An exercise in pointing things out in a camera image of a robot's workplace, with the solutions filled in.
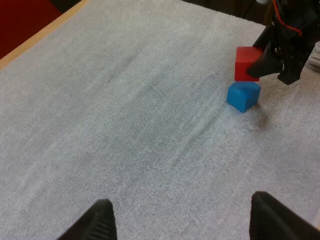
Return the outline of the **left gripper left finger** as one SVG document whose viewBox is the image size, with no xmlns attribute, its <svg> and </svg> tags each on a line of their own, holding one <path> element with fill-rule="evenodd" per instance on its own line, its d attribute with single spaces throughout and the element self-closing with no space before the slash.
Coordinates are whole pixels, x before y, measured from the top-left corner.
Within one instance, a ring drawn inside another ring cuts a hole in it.
<svg viewBox="0 0 320 240">
<path fill-rule="evenodd" d="M 117 227 L 113 204 L 109 199 L 97 200 L 60 240 L 116 240 Z"/>
</svg>

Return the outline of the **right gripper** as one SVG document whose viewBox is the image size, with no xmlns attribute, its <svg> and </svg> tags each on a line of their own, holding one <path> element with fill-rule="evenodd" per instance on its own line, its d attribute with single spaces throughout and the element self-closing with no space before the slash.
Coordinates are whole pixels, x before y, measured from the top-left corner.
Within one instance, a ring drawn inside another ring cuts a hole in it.
<svg viewBox="0 0 320 240">
<path fill-rule="evenodd" d="M 273 24 L 265 27 L 252 45 L 262 55 L 247 69 L 254 78 L 280 73 L 278 79 L 291 85 L 301 72 L 320 41 L 320 2 L 318 0 L 273 0 L 280 50 L 270 42 Z"/>
</svg>

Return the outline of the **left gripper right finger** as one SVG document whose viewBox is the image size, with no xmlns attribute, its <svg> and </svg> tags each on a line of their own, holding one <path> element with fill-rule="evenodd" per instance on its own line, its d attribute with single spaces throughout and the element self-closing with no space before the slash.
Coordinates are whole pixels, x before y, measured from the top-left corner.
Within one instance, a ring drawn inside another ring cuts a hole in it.
<svg viewBox="0 0 320 240">
<path fill-rule="evenodd" d="M 266 191 L 251 197 L 251 240 L 318 240 L 320 231 Z"/>
</svg>

